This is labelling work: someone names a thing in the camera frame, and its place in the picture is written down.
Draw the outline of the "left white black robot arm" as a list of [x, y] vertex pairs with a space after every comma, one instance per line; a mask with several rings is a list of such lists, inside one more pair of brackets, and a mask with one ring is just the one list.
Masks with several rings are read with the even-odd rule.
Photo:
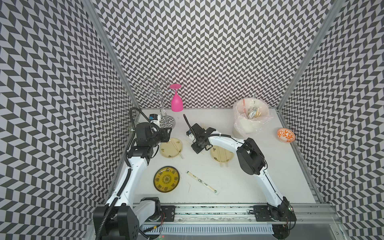
[[123, 177], [105, 205], [96, 207], [94, 211], [97, 240], [135, 240], [139, 235], [149, 240], [151, 237], [142, 229], [143, 223], [147, 220], [161, 220], [163, 217], [159, 198], [143, 198], [137, 207], [134, 207], [134, 198], [151, 158], [157, 154], [154, 148], [170, 140], [172, 128], [161, 127], [162, 115], [151, 114], [146, 117], [136, 107], [129, 111], [132, 121], [134, 111], [145, 117], [145, 122], [133, 124], [133, 136], [125, 154]]

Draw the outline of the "bare wooden chopsticks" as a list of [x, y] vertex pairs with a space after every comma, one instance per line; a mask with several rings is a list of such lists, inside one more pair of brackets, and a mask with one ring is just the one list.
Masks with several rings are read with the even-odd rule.
[[226, 149], [218, 147], [217, 161], [219, 162], [220, 167], [223, 167], [223, 166], [227, 167], [228, 166]]
[[176, 145], [175, 141], [173, 140], [173, 138], [171, 138], [171, 143], [173, 144], [174, 148], [177, 150], [179, 156], [180, 156], [182, 159], [184, 159], [181, 150], [179, 150], [179, 148], [177, 147], [177, 145]]

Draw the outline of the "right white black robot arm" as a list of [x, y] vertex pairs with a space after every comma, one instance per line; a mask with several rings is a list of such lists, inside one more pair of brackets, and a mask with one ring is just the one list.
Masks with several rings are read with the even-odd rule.
[[183, 115], [189, 130], [187, 136], [193, 141], [192, 149], [199, 154], [202, 150], [209, 151], [220, 147], [236, 153], [241, 169], [256, 178], [266, 201], [267, 210], [274, 221], [286, 223], [296, 222], [295, 211], [285, 196], [281, 194], [268, 172], [265, 156], [252, 138], [245, 140], [233, 138], [218, 132], [214, 128], [202, 128], [199, 124], [191, 125], [186, 115]]

